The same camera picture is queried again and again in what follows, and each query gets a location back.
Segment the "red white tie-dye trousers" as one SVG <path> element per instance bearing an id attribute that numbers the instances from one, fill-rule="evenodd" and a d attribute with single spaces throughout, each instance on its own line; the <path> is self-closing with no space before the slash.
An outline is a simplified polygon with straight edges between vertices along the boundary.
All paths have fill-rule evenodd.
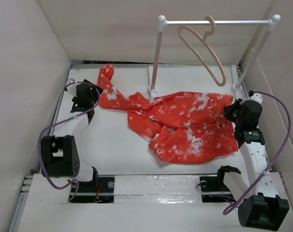
<path id="1" fill-rule="evenodd" d="M 128 127 L 148 141 L 160 160 L 202 164 L 238 150 L 233 126 L 223 116 L 231 95 L 185 91 L 149 99 L 139 92 L 125 97 L 112 84 L 113 75 L 110 64 L 99 71 L 100 107 L 126 111 Z"/>

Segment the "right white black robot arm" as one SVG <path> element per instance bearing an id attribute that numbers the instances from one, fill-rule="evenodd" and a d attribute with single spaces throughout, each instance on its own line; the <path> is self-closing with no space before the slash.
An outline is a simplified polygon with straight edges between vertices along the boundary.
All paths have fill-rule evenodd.
<path id="1" fill-rule="evenodd" d="M 249 182 L 245 183 L 238 168 L 222 166 L 218 169 L 215 184 L 220 190 L 229 189 L 235 197 L 235 202 L 223 210 L 223 215 L 237 209 L 241 226 L 276 232 L 290 206 L 273 186 L 270 169 L 284 149 L 289 135 L 285 136 L 274 158 L 267 161 L 265 139 L 258 128 L 263 95 L 261 91 L 250 91 L 247 99 L 238 99 L 226 106 L 223 114 L 235 124 L 234 138 L 244 159 Z"/>

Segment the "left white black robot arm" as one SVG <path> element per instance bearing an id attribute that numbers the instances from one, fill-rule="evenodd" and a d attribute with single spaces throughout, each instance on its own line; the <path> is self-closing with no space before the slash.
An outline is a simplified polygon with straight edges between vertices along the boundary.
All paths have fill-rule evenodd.
<path id="1" fill-rule="evenodd" d="M 38 138 L 42 175 L 57 190 L 71 186 L 78 192 L 83 185 L 93 192 L 100 184 L 98 171 L 81 163 L 75 136 L 91 123 L 103 89 L 87 79 L 69 79 L 64 91 L 72 96 L 69 117 L 43 129 Z"/>

